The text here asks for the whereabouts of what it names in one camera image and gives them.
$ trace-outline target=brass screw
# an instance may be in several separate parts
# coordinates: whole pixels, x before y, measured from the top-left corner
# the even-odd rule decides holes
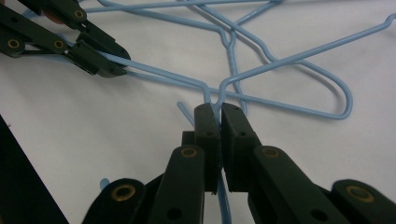
[[[82,19],[84,17],[84,13],[81,10],[76,10],[75,16],[79,19]]]
[[[192,147],[186,147],[181,149],[181,155],[183,155],[186,158],[195,157],[197,154],[198,154],[197,150]]]
[[[17,49],[20,47],[20,42],[16,39],[9,39],[7,43],[8,46],[12,49]]]
[[[264,156],[272,157],[272,158],[275,158],[275,157],[279,156],[279,152],[276,149],[266,148],[266,147],[262,149],[262,154]]]
[[[364,189],[362,187],[358,186],[347,186],[346,187],[346,192],[354,197],[355,199],[363,202],[363,203],[372,203],[375,200],[374,195],[368,191],[367,189]]]
[[[64,47],[64,42],[57,40],[53,43],[53,45],[55,46],[55,48],[61,49]]]
[[[132,197],[136,193],[134,186],[130,184],[119,185],[111,191],[111,198],[116,202],[123,202]]]

